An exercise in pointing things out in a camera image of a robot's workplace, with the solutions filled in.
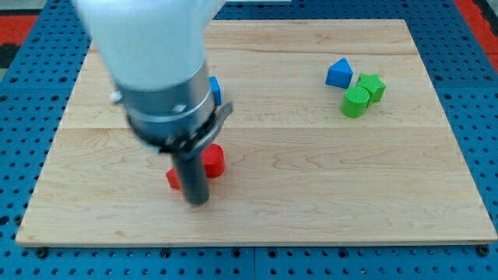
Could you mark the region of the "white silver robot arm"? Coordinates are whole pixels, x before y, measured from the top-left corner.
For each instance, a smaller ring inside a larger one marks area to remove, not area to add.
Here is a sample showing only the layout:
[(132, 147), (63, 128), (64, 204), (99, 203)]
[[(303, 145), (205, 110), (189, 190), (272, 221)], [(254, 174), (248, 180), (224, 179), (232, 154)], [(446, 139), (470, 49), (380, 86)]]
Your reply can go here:
[(225, 0), (74, 0), (116, 86), (129, 126), (164, 152), (199, 152), (232, 107), (218, 109), (204, 31)]

